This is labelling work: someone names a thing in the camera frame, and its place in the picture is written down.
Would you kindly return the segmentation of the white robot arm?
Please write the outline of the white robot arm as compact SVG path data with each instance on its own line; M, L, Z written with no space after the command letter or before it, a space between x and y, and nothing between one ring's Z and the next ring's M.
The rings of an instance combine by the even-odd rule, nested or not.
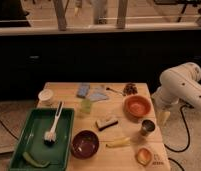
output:
M151 95L157 124L163 126L170 116L169 109L180 99L201 112L201 68L187 62L164 70L159 77L160 86Z

